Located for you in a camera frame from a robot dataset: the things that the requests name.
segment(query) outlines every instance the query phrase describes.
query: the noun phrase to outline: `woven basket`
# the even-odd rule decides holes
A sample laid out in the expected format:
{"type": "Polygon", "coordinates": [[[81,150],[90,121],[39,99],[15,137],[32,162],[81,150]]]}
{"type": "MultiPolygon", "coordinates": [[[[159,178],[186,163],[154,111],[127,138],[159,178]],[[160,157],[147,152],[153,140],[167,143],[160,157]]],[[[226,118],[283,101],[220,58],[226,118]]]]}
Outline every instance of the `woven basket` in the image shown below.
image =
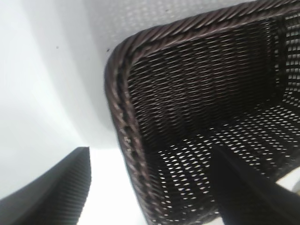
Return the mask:
{"type": "Polygon", "coordinates": [[[300,165],[300,0],[260,0],[141,31],[105,90],[148,224],[218,216],[210,145],[276,181],[300,165]]]}

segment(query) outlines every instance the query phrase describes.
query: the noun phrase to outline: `braided rim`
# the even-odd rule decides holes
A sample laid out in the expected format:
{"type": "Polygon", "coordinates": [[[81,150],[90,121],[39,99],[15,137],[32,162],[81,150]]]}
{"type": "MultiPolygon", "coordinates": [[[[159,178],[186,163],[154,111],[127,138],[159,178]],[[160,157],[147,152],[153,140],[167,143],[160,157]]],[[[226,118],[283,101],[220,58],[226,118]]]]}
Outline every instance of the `braided rim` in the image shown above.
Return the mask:
{"type": "Polygon", "coordinates": [[[192,16],[168,25],[143,30],[119,44],[105,67],[105,93],[130,179],[148,224],[157,215],[164,219],[160,206],[160,186],[149,176],[139,125],[130,101],[128,77],[141,58],[162,48],[226,31],[247,23],[281,16],[300,8],[300,0],[257,0],[192,16]]]}

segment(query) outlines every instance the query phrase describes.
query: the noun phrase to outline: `woven pattern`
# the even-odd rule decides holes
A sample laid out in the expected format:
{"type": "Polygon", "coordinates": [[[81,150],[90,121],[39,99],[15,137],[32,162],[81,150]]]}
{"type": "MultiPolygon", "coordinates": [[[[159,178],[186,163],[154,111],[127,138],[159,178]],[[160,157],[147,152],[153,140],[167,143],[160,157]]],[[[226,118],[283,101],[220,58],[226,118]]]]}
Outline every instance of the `woven pattern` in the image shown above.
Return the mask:
{"type": "Polygon", "coordinates": [[[218,216],[210,147],[276,180],[300,165],[298,0],[261,0],[142,31],[108,61],[106,95],[149,224],[218,216]]]}

